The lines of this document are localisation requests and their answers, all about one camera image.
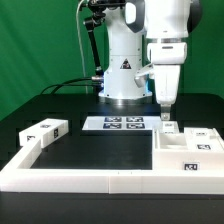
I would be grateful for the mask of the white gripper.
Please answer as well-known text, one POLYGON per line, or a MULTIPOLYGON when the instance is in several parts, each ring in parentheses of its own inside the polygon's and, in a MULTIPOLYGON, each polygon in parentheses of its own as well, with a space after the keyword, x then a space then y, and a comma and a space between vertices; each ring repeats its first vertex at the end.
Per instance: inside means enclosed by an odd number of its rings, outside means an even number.
POLYGON ((175 103, 181 67, 179 65, 155 65, 154 82, 156 101, 161 106, 161 119, 170 119, 170 106, 175 103))

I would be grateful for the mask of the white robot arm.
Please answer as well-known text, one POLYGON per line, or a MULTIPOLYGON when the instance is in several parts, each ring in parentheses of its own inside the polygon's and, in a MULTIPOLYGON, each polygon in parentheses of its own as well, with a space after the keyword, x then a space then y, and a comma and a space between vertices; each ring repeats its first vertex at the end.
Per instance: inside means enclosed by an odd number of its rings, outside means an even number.
POLYGON ((202 17, 200 0, 112 0, 105 13, 109 67, 100 99, 122 105, 155 97, 168 121, 187 57, 184 39, 202 17))

